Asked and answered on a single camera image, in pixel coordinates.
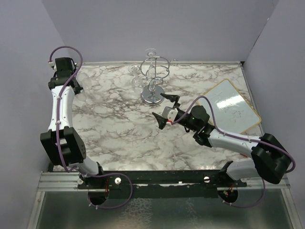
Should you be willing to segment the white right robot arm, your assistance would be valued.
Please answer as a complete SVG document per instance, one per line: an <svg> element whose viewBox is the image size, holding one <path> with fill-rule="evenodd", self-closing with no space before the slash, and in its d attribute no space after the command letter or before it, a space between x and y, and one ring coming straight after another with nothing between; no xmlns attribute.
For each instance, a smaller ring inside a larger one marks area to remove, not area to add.
<svg viewBox="0 0 305 229"><path fill-rule="evenodd" d="M246 161L231 161L224 165L219 174L223 186L229 187L236 180L254 177L279 184L284 174L295 169L295 160L273 135L265 133L263 136L247 136L222 130L216 123L208 123L215 115L208 115L202 105L191 103L183 111L180 109L178 95L162 93L161 96L170 100L173 107L165 107L162 115L153 114L159 129L179 124L186 132L192 131L193 138L201 146L223 148L248 157Z"/></svg>

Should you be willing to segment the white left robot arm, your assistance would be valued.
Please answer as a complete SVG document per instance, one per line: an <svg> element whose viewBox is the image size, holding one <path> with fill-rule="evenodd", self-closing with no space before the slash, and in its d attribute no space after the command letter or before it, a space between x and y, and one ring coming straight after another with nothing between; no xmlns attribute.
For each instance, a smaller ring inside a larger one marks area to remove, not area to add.
<svg viewBox="0 0 305 229"><path fill-rule="evenodd" d="M48 82L52 115L48 131L40 135L41 144L54 166L90 175L89 183L101 188L105 184L102 166L87 157L85 143L72 124L73 100L83 90L76 78L70 78L76 72L76 65L69 57L56 58L49 63L55 69Z"/></svg>

